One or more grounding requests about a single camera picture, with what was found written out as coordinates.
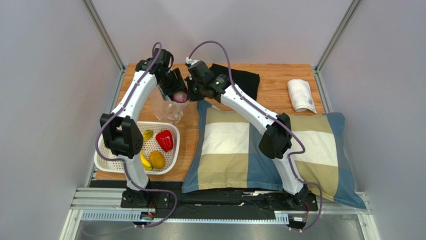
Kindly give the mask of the purple fake onion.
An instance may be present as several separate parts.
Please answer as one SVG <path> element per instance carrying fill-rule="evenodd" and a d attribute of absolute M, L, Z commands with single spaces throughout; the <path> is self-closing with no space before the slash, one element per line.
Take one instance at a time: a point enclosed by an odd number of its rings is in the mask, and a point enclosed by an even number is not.
<path fill-rule="evenodd" d="M 184 91 L 174 93 L 172 96 L 174 102 L 182 104 L 188 101 L 188 94 Z"/>

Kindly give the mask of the clear zip top bag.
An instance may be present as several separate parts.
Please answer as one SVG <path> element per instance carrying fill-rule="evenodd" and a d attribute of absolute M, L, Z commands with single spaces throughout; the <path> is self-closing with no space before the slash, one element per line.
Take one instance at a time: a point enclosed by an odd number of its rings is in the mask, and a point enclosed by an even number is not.
<path fill-rule="evenodd" d="M 163 96 L 159 87 L 155 87 L 150 94 L 153 114 L 160 122 L 176 125 L 184 115 L 184 109 L 189 101 L 178 103 L 172 101 L 168 96 Z"/>

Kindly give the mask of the yellow fake bananas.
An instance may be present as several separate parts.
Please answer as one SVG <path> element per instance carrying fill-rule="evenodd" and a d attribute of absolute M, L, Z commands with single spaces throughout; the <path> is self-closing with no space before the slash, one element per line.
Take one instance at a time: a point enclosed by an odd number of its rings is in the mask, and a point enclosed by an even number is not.
<path fill-rule="evenodd" d="M 142 137 L 143 137 L 143 143 L 145 144 L 148 140 L 150 140 L 154 135 L 154 131 L 153 130 L 145 130 L 142 133 Z M 148 171 L 152 171 L 154 169 L 153 165 L 151 164 L 151 162 L 147 159 L 146 155 L 148 153 L 148 150 L 146 147 L 144 147 L 141 152 L 140 152 L 140 159 L 141 159 L 141 163 L 144 167 L 145 170 Z"/>

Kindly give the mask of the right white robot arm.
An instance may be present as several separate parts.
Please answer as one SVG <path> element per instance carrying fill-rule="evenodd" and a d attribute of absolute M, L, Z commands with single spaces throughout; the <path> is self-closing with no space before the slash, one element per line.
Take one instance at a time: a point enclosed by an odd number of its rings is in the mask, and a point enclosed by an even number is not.
<path fill-rule="evenodd" d="M 235 83 L 231 69 L 227 75 L 216 76 L 204 61 L 187 58 L 185 65 L 189 72 L 186 79 L 189 99 L 214 99 L 248 120 L 262 135 L 258 148 L 275 164 L 283 191 L 293 195 L 296 202 L 303 202 L 309 190 L 292 161 L 296 154 L 292 140 L 300 145 L 299 154 L 305 153 L 306 148 L 292 132 L 290 117 L 270 111 L 253 100 Z"/>

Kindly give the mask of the red fake fruit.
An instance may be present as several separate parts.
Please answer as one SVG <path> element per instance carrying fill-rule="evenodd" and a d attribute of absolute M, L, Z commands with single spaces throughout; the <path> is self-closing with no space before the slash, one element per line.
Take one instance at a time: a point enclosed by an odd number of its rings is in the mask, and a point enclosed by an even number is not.
<path fill-rule="evenodd" d="M 169 152 L 174 148 L 173 136 L 169 130 L 157 133 L 155 139 L 164 152 Z"/>

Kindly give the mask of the orange fake mango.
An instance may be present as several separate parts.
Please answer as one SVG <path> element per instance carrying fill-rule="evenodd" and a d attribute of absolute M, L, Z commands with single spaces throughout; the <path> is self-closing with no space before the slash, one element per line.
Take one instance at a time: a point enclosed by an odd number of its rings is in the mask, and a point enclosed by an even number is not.
<path fill-rule="evenodd" d="M 164 155 L 160 151 L 157 151 L 157 150 L 152 151 L 149 154 L 149 161 L 155 169 L 162 169 L 166 165 L 166 160 L 165 160 Z"/>

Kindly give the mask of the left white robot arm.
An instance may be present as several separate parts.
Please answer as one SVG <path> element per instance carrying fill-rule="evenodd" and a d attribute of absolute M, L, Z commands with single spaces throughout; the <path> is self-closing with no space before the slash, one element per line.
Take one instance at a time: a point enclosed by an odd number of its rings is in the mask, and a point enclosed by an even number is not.
<path fill-rule="evenodd" d="M 151 58 L 141 60 L 136 65 L 134 80 L 118 106 L 100 117 L 101 130 L 97 138 L 103 138 L 104 145 L 123 167 L 127 181 L 123 197 L 144 206 L 152 201 L 154 191 L 140 157 L 144 137 L 137 121 L 156 87 L 172 101 L 187 101 L 187 87 L 180 70 L 172 67 L 173 62 L 171 52 L 161 47 L 155 48 Z"/>

